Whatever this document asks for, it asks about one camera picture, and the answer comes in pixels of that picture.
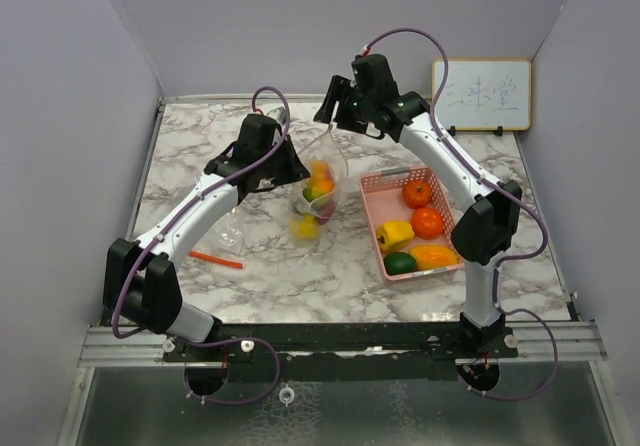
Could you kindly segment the peach toy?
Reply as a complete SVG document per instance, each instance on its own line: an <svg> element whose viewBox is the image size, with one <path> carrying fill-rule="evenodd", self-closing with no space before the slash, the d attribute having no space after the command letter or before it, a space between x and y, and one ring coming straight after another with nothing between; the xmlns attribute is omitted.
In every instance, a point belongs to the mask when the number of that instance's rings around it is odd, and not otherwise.
<svg viewBox="0 0 640 446"><path fill-rule="evenodd" d="M314 180L333 180L330 165L321 160L314 160L311 163L311 178Z"/></svg>

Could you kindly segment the clear polka dot zip bag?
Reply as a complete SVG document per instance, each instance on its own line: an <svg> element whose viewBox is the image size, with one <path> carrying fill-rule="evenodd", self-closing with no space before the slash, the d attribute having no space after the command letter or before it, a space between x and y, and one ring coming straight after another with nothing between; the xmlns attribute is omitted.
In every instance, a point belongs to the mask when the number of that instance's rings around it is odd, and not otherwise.
<svg viewBox="0 0 640 446"><path fill-rule="evenodd" d="M296 183L288 206L288 226L293 241L302 246L321 238L338 209L348 164L333 136L334 127L305 146L299 156L310 176Z"/></svg>

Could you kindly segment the yellow pear toy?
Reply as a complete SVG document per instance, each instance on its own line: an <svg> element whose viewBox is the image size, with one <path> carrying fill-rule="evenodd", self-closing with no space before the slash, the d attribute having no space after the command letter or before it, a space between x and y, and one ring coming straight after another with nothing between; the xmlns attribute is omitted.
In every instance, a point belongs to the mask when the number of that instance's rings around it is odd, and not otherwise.
<svg viewBox="0 0 640 446"><path fill-rule="evenodd" d="M289 219L289 228L291 234L299 240L315 240L321 232L317 218L309 214L292 216Z"/></svg>

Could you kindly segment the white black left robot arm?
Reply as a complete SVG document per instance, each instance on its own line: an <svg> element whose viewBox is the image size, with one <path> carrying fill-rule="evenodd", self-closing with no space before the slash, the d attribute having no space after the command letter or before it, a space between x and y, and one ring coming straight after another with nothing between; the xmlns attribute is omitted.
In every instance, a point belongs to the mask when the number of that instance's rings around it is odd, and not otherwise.
<svg viewBox="0 0 640 446"><path fill-rule="evenodd" d="M195 358L206 361L220 351L214 330L219 319L187 303L177 272L210 228L261 182L273 187L308 178L288 133L283 107L253 112L242 121L237 139L210 160L193 189L149 231L134 240L118 239L108 249L103 305L111 313L112 332L125 318L141 329L186 340Z"/></svg>

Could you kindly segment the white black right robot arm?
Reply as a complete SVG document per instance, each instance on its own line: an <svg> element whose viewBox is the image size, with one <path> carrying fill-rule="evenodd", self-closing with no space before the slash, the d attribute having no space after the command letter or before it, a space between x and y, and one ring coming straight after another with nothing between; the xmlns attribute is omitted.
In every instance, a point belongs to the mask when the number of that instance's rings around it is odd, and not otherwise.
<svg viewBox="0 0 640 446"><path fill-rule="evenodd" d="M385 56L362 53L351 69L352 78L332 77L314 119L360 134L374 126L417 156L446 188L462 214L450 234L466 281L459 344L467 355L481 357L505 330L499 262L518 227L522 189L482 169L439 124L434 103L416 92L400 93Z"/></svg>

